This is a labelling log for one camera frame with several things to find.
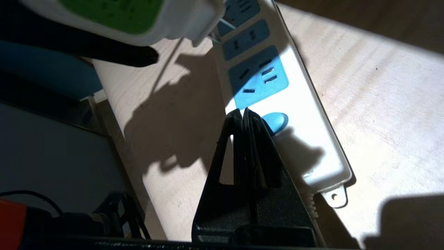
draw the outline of black power cord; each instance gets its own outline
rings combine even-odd
[[[0,197],[1,196],[7,196],[7,195],[13,195],[13,194],[28,194],[28,195],[32,195],[35,197],[38,197],[44,201],[46,201],[49,205],[51,205],[59,215],[63,214],[63,211],[59,208],[59,206],[57,206],[57,204],[55,202],[53,202],[50,198],[39,194],[37,192],[34,191],[29,191],[29,190],[15,190],[15,191],[8,191],[8,192],[2,192],[0,193]]]

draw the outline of wooden floor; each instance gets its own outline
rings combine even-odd
[[[346,207],[316,199],[330,246],[442,246],[444,2],[280,2],[356,177]],[[159,237],[189,240],[224,104],[209,41],[154,47],[157,65],[94,65],[123,132],[128,175],[164,229]]]

